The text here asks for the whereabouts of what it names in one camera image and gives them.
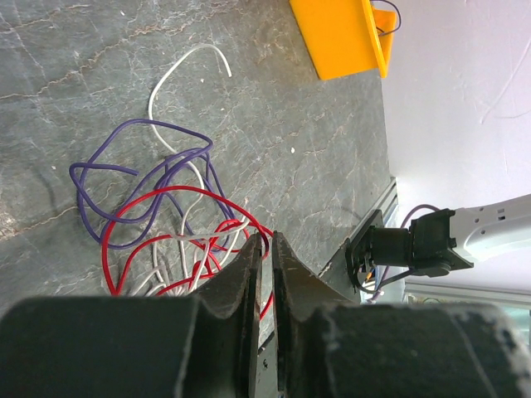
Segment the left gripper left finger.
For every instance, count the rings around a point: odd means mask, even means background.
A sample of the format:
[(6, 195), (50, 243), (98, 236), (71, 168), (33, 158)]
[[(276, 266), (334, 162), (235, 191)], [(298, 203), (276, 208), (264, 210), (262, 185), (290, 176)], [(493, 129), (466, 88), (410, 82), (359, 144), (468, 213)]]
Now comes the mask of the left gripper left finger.
[(252, 397), (261, 239), (184, 297), (29, 298), (1, 321), (4, 397)]

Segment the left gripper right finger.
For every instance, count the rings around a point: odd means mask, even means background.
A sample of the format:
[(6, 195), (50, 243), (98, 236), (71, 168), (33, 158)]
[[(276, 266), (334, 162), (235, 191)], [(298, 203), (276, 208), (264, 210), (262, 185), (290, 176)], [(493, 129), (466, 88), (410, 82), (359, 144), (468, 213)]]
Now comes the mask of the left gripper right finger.
[(285, 397), (527, 397), (530, 352), (482, 303), (357, 305), (275, 233), (277, 382)]

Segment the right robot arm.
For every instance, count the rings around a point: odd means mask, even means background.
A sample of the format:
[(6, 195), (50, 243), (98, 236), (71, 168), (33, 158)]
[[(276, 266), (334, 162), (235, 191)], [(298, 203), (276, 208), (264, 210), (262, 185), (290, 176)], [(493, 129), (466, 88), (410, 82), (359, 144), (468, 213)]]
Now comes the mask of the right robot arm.
[[(411, 275), (446, 276), (530, 247), (530, 195), (488, 206), (436, 209), (407, 228), (380, 226), (381, 220), (382, 212), (375, 211), (345, 248), (350, 282), (368, 294)], [(363, 287), (358, 272), (378, 265), (407, 270), (382, 279), (371, 291)]]

